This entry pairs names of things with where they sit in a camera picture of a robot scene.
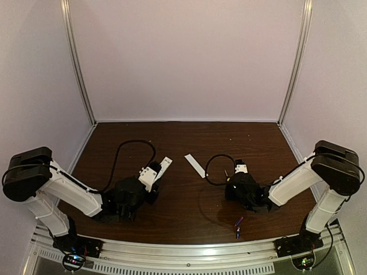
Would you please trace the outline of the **white remote control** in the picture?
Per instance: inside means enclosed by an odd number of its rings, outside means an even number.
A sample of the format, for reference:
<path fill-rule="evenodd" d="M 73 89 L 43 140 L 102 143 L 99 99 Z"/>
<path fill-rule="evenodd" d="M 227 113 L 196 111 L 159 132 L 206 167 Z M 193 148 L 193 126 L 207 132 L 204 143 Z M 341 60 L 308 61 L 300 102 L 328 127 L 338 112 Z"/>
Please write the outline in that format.
<path fill-rule="evenodd" d="M 166 170 L 169 168 L 169 166 L 172 164 L 172 160 L 170 158 L 168 158 L 167 156 L 164 157 L 164 159 L 161 161 L 160 165 L 161 165 L 161 169 L 159 171 L 159 173 L 157 174 L 157 177 L 155 178 L 155 181 L 158 181 L 163 174 L 166 172 Z"/>

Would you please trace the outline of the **white battery cover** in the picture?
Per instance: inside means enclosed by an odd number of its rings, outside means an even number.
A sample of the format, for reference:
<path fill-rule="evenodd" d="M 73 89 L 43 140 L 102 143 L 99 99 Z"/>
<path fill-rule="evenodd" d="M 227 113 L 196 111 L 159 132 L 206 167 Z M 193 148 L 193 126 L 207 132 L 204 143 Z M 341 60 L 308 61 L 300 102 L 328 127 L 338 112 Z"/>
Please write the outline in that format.
<path fill-rule="evenodd" d="M 205 172 L 204 168 L 191 154 L 185 155 L 185 159 L 189 162 L 189 164 L 194 168 L 194 170 L 201 178 L 205 178 L 207 176 L 207 173 Z"/>

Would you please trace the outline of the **yellow handled screwdriver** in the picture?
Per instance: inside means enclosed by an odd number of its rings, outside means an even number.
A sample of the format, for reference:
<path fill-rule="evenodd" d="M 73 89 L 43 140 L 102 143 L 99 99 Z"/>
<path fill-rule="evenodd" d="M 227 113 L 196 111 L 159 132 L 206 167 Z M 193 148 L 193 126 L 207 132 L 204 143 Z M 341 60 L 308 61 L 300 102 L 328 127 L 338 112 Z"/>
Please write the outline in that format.
<path fill-rule="evenodd" d="M 229 175 L 228 171 L 225 169 L 224 170 L 224 174 L 225 174 L 225 179 L 226 179 L 226 182 L 229 182 L 231 180 L 231 175 Z"/>

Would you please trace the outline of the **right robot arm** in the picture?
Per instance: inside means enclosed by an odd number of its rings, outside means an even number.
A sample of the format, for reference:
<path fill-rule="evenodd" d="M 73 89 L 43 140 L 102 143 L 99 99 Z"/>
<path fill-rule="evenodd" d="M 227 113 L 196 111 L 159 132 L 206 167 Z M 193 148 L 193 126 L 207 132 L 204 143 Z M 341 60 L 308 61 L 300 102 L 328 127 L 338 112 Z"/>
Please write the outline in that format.
<path fill-rule="evenodd" d="M 321 198 L 303 220 L 300 235 L 317 238 L 328 222 L 361 187 L 365 173 L 353 150 L 320 140 L 313 153 L 273 183 L 260 185 L 248 172 L 247 165 L 238 160 L 235 173 L 228 177 L 225 199 L 239 202 L 254 213 L 271 213 L 308 188 L 325 183 Z"/>

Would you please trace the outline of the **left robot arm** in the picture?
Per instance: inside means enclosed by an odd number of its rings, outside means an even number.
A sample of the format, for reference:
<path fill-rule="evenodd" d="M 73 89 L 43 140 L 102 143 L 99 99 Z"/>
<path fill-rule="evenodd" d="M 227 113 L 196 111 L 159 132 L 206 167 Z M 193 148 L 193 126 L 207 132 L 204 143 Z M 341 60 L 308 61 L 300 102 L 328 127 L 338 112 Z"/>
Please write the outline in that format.
<path fill-rule="evenodd" d="M 169 165 L 169 158 L 150 162 L 138 176 L 119 180 L 114 188 L 99 191 L 64 171 L 53 160 L 48 147 L 39 147 L 14 155 L 1 183 L 5 196 L 27 205 L 53 237 L 66 238 L 76 235 L 74 221 L 57 208 L 51 195 L 100 223 L 134 220 L 141 205 L 157 200 L 159 180 Z"/>

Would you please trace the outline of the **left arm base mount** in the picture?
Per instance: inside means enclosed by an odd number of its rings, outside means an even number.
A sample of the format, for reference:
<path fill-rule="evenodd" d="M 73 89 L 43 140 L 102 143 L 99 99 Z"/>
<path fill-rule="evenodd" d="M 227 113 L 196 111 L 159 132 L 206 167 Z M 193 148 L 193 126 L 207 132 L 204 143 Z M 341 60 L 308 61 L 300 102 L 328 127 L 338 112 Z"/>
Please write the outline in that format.
<path fill-rule="evenodd" d="M 87 262 L 88 257 L 99 258 L 103 241 L 94 238 L 77 236 L 75 239 L 67 236 L 52 236 L 53 247 L 64 255 L 61 264 L 68 272 L 79 271 Z"/>

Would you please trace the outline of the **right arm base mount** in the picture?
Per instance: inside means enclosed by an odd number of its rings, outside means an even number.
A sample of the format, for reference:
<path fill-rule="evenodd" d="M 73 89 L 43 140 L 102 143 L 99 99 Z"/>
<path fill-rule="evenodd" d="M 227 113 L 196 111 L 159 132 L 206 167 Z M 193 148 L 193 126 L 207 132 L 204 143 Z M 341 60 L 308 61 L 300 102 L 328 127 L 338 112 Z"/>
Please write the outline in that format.
<path fill-rule="evenodd" d="M 315 265 L 314 250 L 323 247 L 323 241 L 317 238 L 312 241 L 300 235 L 282 237 L 274 241 L 278 258 L 290 256 L 297 270 L 306 271 Z"/>

